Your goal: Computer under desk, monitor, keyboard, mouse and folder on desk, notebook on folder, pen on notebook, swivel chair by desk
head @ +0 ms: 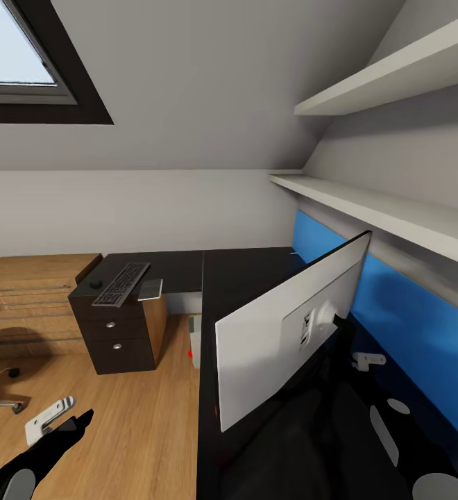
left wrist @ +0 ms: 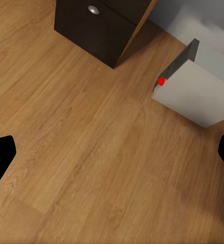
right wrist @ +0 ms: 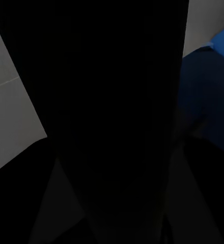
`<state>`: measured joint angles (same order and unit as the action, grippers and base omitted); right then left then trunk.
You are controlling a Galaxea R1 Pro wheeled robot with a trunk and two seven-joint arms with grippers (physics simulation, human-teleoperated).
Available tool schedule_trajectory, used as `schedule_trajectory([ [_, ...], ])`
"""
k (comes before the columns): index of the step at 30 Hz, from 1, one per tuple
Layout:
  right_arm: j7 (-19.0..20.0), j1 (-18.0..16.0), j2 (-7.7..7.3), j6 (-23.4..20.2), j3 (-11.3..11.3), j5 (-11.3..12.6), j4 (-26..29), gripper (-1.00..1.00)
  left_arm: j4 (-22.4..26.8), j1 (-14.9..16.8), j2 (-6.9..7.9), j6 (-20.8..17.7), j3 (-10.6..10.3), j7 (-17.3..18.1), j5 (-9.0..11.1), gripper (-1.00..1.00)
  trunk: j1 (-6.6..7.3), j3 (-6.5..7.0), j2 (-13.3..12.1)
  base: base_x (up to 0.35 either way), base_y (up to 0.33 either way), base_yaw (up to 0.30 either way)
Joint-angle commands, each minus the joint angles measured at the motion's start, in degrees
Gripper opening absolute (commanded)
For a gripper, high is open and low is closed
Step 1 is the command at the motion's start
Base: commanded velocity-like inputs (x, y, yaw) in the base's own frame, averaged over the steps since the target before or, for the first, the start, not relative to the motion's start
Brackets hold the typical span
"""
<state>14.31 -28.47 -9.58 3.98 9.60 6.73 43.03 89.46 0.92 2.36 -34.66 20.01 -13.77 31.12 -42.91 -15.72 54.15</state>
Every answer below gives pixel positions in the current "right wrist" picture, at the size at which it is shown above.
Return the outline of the monitor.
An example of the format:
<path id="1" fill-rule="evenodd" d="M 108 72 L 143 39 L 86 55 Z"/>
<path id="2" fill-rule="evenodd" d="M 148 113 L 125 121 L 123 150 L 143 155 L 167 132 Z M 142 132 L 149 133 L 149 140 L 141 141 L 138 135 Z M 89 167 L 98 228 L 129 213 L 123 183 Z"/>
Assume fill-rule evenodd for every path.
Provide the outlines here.
<path id="1" fill-rule="evenodd" d="M 223 29 L 224 0 L 0 0 L 0 169 L 48 137 L 85 216 L 48 244 L 174 244 L 182 58 Z"/>

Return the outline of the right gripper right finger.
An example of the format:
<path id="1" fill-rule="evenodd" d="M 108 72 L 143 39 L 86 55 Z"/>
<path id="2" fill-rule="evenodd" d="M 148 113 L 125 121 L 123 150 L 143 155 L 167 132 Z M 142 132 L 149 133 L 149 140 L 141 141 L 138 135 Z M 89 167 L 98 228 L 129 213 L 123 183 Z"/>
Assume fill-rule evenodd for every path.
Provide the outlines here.
<path id="1" fill-rule="evenodd" d="M 224 151 L 187 135 L 183 153 L 224 240 Z"/>

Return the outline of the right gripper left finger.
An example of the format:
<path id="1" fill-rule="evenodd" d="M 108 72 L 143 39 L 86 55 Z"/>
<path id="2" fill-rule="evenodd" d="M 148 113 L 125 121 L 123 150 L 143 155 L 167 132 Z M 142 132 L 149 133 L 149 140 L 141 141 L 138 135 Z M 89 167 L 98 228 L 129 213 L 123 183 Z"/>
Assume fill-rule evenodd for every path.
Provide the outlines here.
<path id="1" fill-rule="evenodd" d="M 28 244 L 57 156 L 48 137 L 0 169 L 0 244 Z"/>

